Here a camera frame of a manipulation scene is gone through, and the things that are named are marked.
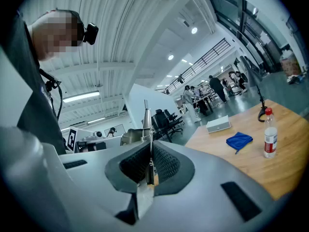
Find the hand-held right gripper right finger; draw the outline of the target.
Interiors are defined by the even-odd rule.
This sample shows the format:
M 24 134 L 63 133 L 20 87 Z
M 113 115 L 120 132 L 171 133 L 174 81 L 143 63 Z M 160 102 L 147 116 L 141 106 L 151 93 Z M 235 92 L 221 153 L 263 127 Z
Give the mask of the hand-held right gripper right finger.
M 159 175 L 141 232 L 262 232 L 286 205 L 226 160 L 181 145 L 155 141 Z

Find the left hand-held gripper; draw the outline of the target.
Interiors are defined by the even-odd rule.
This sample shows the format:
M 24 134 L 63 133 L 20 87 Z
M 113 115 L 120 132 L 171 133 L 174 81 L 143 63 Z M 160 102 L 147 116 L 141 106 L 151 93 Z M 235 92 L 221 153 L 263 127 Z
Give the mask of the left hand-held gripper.
M 100 131 L 88 131 L 76 127 L 69 127 L 66 139 L 68 153 L 83 153 L 104 150 L 121 145 L 121 136 L 103 137 Z

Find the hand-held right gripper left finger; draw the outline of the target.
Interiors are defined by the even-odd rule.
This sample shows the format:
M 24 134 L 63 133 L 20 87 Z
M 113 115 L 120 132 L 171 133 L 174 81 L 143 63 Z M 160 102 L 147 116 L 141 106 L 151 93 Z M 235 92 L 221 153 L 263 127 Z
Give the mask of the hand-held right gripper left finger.
M 152 216 L 138 218 L 137 184 L 120 170 L 147 142 L 59 156 L 43 144 L 48 177 L 64 210 L 69 232 L 150 232 Z

